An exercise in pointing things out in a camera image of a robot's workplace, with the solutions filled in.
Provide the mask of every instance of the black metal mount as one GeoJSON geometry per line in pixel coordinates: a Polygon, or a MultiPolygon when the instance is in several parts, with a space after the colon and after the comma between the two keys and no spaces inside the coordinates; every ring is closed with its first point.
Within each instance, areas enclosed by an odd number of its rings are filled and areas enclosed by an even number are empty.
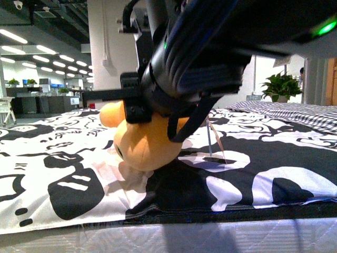
{"type": "Polygon", "coordinates": [[[148,108],[142,98],[137,72],[121,74],[121,89],[86,91],[82,93],[83,108],[87,108],[89,100],[124,101],[125,118],[128,123],[150,122],[152,110],[148,108]]]}

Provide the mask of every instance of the wooden door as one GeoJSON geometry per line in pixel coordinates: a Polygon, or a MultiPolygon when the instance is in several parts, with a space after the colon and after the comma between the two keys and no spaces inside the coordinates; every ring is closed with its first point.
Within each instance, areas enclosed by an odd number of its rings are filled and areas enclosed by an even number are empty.
{"type": "Polygon", "coordinates": [[[329,59],[328,63],[326,105],[337,105],[337,58],[329,59]]]}

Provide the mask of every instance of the white mattress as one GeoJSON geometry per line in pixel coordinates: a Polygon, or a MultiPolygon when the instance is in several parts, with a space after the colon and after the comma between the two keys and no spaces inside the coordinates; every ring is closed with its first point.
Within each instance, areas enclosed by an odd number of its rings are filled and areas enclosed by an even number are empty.
{"type": "Polygon", "coordinates": [[[336,252],[337,218],[96,226],[0,236],[0,252],[336,252]]]}

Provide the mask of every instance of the desk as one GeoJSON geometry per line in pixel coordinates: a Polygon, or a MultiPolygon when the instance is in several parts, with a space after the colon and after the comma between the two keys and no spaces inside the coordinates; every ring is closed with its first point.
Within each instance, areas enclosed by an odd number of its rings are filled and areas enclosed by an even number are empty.
{"type": "Polygon", "coordinates": [[[12,107],[14,113],[23,118],[45,116],[70,112],[77,108],[77,100],[74,96],[27,96],[13,99],[12,107]]]}

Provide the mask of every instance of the green plant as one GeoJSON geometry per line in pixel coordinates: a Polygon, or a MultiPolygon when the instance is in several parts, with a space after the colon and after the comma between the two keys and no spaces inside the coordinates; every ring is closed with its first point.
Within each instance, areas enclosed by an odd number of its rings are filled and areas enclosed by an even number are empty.
{"type": "Polygon", "coordinates": [[[60,88],[60,89],[59,89],[59,92],[60,92],[60,93],[68,93],[69,90],[68,90],[67,88],[60,88]]]}
{"type": "Polygon", "coordinates": [[[267,80],[270,82],[265,82],[262,85],[267,86],[267,89],[263,91],[262,98],[270,96],[273,102],[277,102],[280,96],[284,96],[289,100],[291,96],[302,93],[298,81],[292,75],[281,75],[279,73],[268,77],[267,80]]]}
{"type": "Polygon", "coordinates": [[[8,84],[20,84],[20,82],[18,80],[15,80],[14,78],[9,80],[7,83],[8,84]]]}
{"type": "Polygon", "coordinates": [[[28,79],[27,84],[37,84],[37,82],[34,79],[28,79]]]}

